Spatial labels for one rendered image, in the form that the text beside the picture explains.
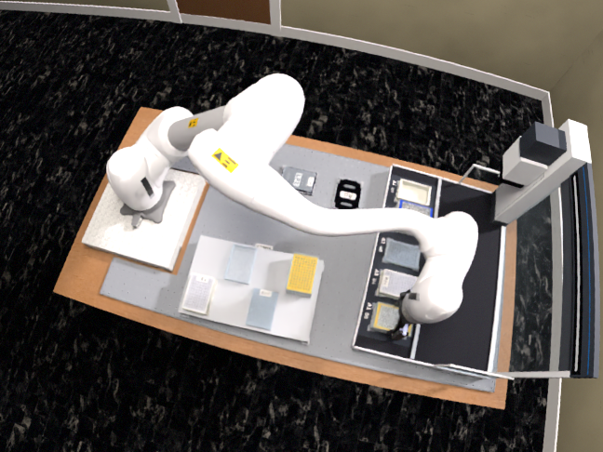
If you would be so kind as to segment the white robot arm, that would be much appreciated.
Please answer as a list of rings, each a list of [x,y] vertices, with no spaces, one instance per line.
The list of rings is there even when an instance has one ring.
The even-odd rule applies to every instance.
[[[161,112],[133,146],[108,161],[107,178],[124,202],[120,213],[133,214],[131,226],[137,228],[143,219],[161,223],[176,187],[164,178],[188,155],[197,173],[219,193],[298,231],[326,237],[412,234],[426,262],[403,299],[402,313],[419,325],[452,316],[461,305],[462,281],[476,252],[476,222],[463,212],[432,219],[403,208],[339,210],[306,200],[268,166],[299,123],[303,106],[301,86],[276,73],[226,107],[196,115],[181,107]]]

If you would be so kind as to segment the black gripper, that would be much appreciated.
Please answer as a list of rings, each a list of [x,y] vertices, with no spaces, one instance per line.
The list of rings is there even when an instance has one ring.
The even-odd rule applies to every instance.
[[[395,305],[395,306],[399,306],[399,308],[398,308],[398,313],[399,313],[399,316],[400,316],[400,317],[398,318],[398,322],[397,322],[397,324],[395,325],[394,329],[390,329],[390,332],[389,332],[389,331],[386,331],[386,334],[388,334],[388,335],[392,335],[391,339],[394,339],[394,340],[401,340],[401,339],[402,339],[402,338],[404,338],[405,336],[408,336],[408,335],[409,335],[409,331],[408,331],[407,329],[408,329],[408,327],[409,327],[410,325],[413,325],[413,324],[414,324],[414,323],[410,323],[409,321],[407,321],[407,319],[404,317],[404,315],[403,315],[403,313],[402,313],[402,311],[401,311],[402,302],[403,302],[403,300],[402,300],[402,299],[404,299],[404,297],[405,297],[405,296],[406,296],[408,293],[410,293],[410,291],[411,291],[411,289],[408,289],[408,292],[407,292],[407,291],[406,291],[406,292],[401,292],[401,293],[399,294],[399,297],[400,297],[400,298],[398,299],[398,301],[396,301],[396,302],[394,302],[394,303],[392,304],[392,305]],[[400,329],[400,330],[399,330],[399,329]],[[397,330],[398,330],[398,331],[397,331]],[[394,334],[394,335],[393,335],[393,334]],[[403,335],[403,336],[402,336],[402,335]]]

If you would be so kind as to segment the black flat nest plate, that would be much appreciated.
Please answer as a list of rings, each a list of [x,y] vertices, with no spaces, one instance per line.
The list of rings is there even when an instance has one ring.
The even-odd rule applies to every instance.
[[[332,209],[359,209],[363,183],[339,177]]]

